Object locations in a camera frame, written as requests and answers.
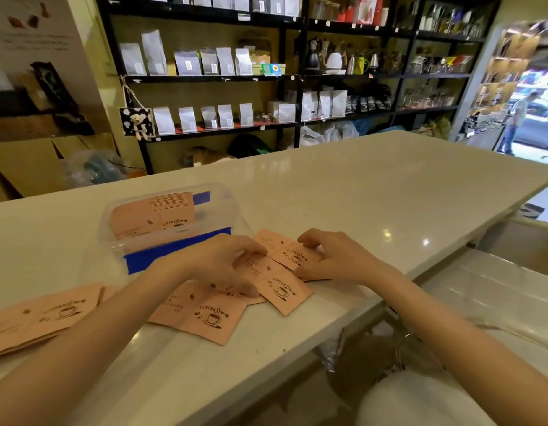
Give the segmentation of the person's left hand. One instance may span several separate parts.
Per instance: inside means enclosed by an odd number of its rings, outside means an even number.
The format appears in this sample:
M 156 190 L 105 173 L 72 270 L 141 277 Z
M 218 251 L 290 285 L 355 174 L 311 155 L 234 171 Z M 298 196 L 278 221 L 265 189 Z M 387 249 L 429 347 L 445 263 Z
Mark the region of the person's left hand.
M 265 256 L 267 250 L 251 237 L 219 234 L 178 251 L 178 260 L 187 279 L 227 287 L 228 276 L 239 276 L 233 264 L 244 253 Z

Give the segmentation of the peach printed coffee sachet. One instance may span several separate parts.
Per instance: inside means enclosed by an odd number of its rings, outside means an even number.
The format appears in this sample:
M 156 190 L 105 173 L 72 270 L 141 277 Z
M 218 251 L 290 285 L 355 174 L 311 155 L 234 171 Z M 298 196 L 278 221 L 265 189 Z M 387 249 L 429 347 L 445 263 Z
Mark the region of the peach printed coffee sachet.
M 254 285 L 283 316 L 289 316 L 314 294 L 312 286 L 297 278 L 289 270 L 259 277 Z
M 316 264 L 322 260 L 321 255 L 314 249 L 300 243 L 292 243 L 269 255 L 275 262 L 292 272 L 305 264 Z
M 224 346 L 246 307 L 243 296 L 190 281 L 171 293 L 147 321 Z
M 233 264 L 235 272 L 249 282 L 257 282 L 280 271 L 280 266 L 268 256 L 242 254 Z
M 267 250 L 268 256 L 282 251 L 296 243 L 296 240 L 269 229 L 259 230 L 252 239 Z

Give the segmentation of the person's right forearm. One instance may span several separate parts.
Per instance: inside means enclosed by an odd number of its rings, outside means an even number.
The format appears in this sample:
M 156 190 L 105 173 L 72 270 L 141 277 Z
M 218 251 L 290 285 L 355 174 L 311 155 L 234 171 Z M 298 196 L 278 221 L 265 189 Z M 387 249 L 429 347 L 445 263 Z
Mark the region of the person's right forearm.
M 548 426 L 548 378 L 401 272 L 377 262 L 366 285 L 390 305 L 499 426 Z

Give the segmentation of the clear plastic container blue latches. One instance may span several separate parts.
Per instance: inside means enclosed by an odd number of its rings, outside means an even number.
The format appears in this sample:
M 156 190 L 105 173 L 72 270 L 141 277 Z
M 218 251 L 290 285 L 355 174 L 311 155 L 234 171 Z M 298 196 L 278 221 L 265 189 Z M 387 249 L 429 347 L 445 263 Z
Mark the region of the clear plastic container blue latches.
M 122 204 L 170 193 L 193 193 L 196 222 L 143 236 L 116 239 L 108 226 L 109 214 Z M 145 271 L 156 259 L 196 245 L 219 234 L 244 233 L 245 221 L 232 192 L 220 183 L 203 183 L 146 193 L 109 203 L 98 229 L 99 246 L 120 261 L 128 275 Z

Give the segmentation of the black bag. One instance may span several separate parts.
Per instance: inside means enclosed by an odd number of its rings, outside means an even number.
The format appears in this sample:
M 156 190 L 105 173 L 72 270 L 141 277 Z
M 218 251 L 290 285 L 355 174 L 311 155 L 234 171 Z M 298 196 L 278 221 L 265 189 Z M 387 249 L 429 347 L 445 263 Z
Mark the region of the black bag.
M 270 154 L 274 150 L 256 135 L 237 135 L 229 144 L 227 154 L 237 159 Z

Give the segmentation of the white plastic bags heap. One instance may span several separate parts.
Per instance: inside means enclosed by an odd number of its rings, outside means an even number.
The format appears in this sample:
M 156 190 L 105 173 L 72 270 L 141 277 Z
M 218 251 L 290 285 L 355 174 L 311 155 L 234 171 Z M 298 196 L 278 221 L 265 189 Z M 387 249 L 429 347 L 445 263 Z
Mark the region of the white plastic bags heap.
M 300 128 L 299 147 L 333 143 L 360 137 L 351 121 L 306 125 Z

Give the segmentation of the row of silver pouches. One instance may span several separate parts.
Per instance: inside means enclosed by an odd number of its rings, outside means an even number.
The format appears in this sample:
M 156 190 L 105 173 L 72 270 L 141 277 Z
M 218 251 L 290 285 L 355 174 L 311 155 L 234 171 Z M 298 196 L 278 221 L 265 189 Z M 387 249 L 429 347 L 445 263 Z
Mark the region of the row of silver pouches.
M 151 119 L 158 135 L 194 135 L 219 130 L 278 127 L 296 121 L 296 105 L 282 101 L 269 102 L 266 112 L 256 111 L 251 103 L 242 103 L 238 112 L 230 104 L 204 106 L 196 113 L 192 106 L 177 110 L 178 121 L 172 116 L 169 107 L 151 109 Z
M 176 50 L 166 53 L 158 29 L 141 34 L 140 42 L 120 42 L 119 50 L 128 76 L 253 76 L 256 75 L 248 48 L 229 47 Z

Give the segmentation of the row of small black packets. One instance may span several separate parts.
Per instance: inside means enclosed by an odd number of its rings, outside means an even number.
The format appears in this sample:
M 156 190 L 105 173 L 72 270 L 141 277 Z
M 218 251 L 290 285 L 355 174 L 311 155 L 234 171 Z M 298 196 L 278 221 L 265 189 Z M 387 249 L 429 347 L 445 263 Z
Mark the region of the row of small black packets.
M 346 102 L 346 115 L 370 112 L 388 112 L 392 110 L 388 97 L 377 99 L 374 96 L 349 95 Z

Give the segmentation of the clear plastic bag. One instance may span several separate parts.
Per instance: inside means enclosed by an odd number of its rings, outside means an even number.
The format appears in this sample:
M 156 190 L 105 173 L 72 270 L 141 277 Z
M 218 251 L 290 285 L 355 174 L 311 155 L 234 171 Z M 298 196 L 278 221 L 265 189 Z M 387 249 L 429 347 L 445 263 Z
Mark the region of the clear plastic bag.
M 112 150 L 82 150 L 61 160 L 70 188 L 88 187 L 127 179 L 121 158 Z

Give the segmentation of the teddy bear hanging ornament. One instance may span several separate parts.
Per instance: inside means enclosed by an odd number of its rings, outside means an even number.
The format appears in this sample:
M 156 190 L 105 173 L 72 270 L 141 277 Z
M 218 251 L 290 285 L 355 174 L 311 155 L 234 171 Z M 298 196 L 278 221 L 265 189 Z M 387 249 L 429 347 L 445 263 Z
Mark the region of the teddy bear hanging ornament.
M 119 108 L 121 128 L 125 137 L 151 142 L 155 138 L 152 108 Z

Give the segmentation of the pile of peach packets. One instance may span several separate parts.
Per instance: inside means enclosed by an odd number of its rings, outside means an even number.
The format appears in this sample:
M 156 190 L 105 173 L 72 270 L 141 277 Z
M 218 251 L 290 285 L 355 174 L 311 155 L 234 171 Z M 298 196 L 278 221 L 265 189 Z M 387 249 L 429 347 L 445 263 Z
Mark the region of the pile of peach packets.
M 58 336 L 119 289 L 100 283 L 79 286 L 1 310 L 0 357 Z

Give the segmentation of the row of glassware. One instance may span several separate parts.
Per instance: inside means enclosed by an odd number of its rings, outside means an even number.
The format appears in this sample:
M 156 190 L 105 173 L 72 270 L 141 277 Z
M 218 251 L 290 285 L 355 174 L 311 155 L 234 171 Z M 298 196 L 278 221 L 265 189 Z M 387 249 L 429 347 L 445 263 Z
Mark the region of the row of glassware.
M 407 73 L 412 75 L 464 74 L 473 56 L 432 56 L 416 55 L 407 67 Z

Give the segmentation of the grey car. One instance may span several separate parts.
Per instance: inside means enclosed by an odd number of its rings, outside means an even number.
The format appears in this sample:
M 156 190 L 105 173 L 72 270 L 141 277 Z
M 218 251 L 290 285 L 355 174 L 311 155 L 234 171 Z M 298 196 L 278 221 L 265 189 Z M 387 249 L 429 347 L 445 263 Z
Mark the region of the grey car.
M 538 99 L 528 103 L 526 118 L 514 141 L 548 151 L 548 100 Z

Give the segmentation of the row of glass bottles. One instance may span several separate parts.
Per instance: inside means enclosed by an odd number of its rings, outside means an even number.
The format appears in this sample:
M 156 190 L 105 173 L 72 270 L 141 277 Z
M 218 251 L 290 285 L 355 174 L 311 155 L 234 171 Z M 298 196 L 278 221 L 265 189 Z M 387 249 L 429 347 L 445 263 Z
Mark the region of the row of glass bottles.
M 483 17 L 477 16 L 474 8 L 430 4 L 424 9 L 418 30 L 479 38 L 483 36 L 483 28 Z

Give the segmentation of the wall poster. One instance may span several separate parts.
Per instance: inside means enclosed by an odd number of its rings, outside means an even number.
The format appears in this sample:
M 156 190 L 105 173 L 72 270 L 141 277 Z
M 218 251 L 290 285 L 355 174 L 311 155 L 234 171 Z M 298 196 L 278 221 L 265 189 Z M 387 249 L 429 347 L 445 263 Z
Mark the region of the wall poster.
M 111 131 L 69 0 L 0 0 L 0 142 Z

